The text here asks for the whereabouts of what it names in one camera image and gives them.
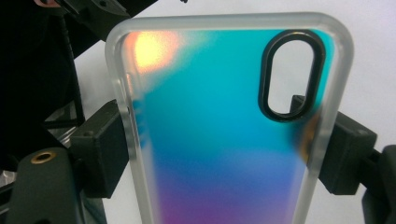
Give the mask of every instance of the iridescent phone case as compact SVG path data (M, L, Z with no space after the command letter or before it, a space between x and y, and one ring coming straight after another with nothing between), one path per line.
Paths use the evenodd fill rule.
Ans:
M303 105L281 114L267 98L290 37L316 61ZM106 59L143 222L303 223L352 54L347 29L316 13L117 26Z

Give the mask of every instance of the frosted phone case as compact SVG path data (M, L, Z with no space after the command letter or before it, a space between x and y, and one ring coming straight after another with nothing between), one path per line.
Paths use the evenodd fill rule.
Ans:
M282 120L260 97L263 57L288 30L312 32L324 53L312 105ZM345 27L315 13L117 26L106 59L143 222L304 222L352 51Z

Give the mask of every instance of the white background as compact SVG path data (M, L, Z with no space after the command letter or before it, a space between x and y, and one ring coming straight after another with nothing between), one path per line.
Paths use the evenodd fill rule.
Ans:
M378 134L375 148L396 144L396 1L160 0L139 17L315 11L335 17L349 30L355 56L339 111ZM104 42L76 59L86 116L114 99ZM356 196L333 196L318 182L306 223L364 223L360 187ZM140 223L129 168L111 200L108 223Z

